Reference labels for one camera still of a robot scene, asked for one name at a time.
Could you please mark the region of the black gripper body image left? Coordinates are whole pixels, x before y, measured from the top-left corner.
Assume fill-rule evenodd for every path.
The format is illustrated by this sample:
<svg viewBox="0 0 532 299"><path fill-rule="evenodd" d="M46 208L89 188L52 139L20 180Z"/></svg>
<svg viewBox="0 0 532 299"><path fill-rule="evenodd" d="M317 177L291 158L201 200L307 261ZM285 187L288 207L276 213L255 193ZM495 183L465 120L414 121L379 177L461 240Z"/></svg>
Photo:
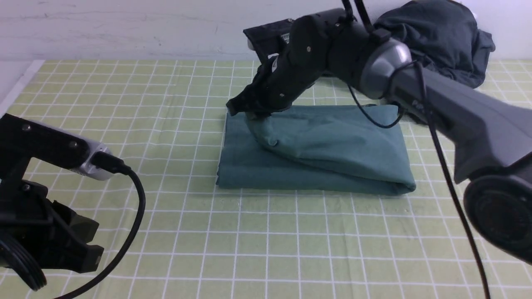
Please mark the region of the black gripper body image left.
<svg viewBox="0 0 532 299"><path fill-rule="evenodd" d="M97 270L103 248L92 245L99 224L47 198L47 187L1 183L1 259L16 270Z"/></svg>

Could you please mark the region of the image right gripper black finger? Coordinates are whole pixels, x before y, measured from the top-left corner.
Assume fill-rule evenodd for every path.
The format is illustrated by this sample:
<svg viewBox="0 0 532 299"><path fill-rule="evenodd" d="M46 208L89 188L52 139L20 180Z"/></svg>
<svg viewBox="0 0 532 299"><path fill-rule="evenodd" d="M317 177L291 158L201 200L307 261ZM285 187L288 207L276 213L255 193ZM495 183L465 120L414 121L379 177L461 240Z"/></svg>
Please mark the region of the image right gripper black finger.
<svg viewBox="0 0 532 299"><path fill-rule="evenodd" d="M226 102L226 108L231 117L238 113L258 112L260 110L258 96L253 89L244 89Z"/></svg>

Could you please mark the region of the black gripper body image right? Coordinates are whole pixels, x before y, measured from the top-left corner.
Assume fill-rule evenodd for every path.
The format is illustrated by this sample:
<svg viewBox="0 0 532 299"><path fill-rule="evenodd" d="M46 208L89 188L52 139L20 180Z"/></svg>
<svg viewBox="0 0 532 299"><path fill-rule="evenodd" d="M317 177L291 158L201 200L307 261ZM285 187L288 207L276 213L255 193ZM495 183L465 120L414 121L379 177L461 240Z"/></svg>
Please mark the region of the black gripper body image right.
<svg viewBox="0 0 532 299"><path fill-rule="evenodd" d="M274 62L262 66L259 80L245 89L245 111L274 113L289 109L325 72L330 31L345 15L306 15L291 26L289 44Z"/></svg>

